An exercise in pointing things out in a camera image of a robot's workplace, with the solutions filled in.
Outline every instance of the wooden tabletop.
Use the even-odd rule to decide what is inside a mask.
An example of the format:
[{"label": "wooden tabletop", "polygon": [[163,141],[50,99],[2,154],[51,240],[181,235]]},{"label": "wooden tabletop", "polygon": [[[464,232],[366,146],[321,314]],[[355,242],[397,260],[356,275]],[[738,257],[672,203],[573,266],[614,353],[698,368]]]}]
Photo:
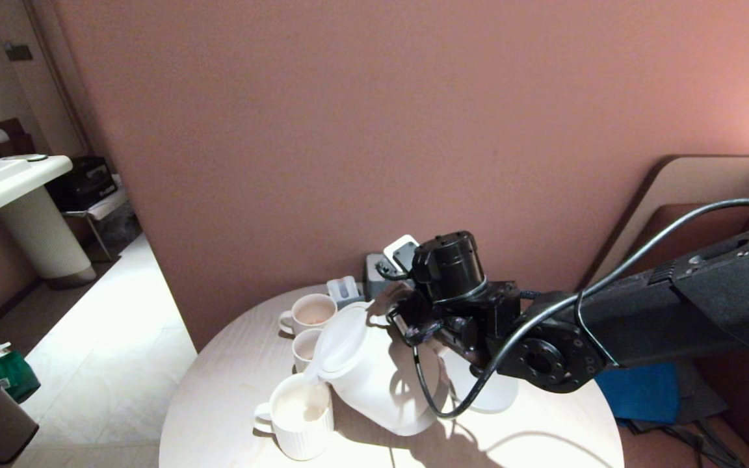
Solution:
[{"label": "wooden tabletop", "polygon": [[314,460],[288,459],[253,430],[253,409],[293,371],[291,339],[277,319],[324,285],[274,297],[233,320],[184,375],[161,434],[161,468],[231,466],[574,466],[624,468],[620,435],[594,382],[558,395],[519,383],[507,411],[467,411],[411,437],[395,436],[336,394],[335,443]]}]

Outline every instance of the white cup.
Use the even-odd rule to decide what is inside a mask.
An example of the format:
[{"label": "white cup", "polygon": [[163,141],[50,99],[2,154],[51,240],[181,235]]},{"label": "white cup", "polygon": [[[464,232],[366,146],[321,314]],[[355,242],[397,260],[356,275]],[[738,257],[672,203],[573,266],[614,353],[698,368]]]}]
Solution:
[{"label": "white cup", "polygon": [[337,313],[337,303],[324,294],[309,294],[294,302],[289,311],[279,316],[279,329],[291,335],[322,328]]},{"label": "white cup", "polygon": [[320,339],[321,329],[305,330],[294,338],[291,350],[294,352],[294,366],[297,372],[304,371],[314,359],[317,340]]},{"label": "white cup", "polygon": [[287,377],[270,394],[270,402],[256,406],[253,427],[276,435],[279,448],[291,459],[321,455],[334,431],[328,385],[312,385],[302,374]]}]

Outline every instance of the jug lid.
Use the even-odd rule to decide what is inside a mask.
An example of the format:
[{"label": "jug lid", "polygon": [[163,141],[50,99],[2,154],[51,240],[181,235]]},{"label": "jug lid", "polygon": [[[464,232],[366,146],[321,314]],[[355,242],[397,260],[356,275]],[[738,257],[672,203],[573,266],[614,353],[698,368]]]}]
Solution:
[{"label": "jug lid", "polygon": [[360,358],[369,327],[366,326],[370,302],[354,302],[332,317],[320,334],[314,361],[306,368],[306,379],[333,380],[350,370]]}]

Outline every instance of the plastic bag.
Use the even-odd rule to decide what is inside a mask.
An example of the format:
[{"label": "plastic bag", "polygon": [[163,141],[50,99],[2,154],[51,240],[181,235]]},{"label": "plastic bag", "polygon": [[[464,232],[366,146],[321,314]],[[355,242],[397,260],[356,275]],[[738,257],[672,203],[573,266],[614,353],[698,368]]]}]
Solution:
[{"label": "plastic bag", "polygon": [[40,387],[31,366],[17,350],[9,350],[10,343],[0,344],[0,386],[17,403],[22,403]]}]

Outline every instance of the ribbed white mug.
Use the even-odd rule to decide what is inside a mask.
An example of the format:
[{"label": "ribbed white mug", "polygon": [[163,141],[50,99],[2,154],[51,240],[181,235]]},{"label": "ribbed white mug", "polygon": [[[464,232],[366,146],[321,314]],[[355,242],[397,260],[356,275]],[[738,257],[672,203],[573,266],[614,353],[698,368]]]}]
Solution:
[{"label": "ribbed white mug", "polygon": [[331,392],[295,374],[276,386],[270,402],[256,406],[253,427],[276,435],[282,452],[294,460],[310,460],[328,448],[334,431]]}]

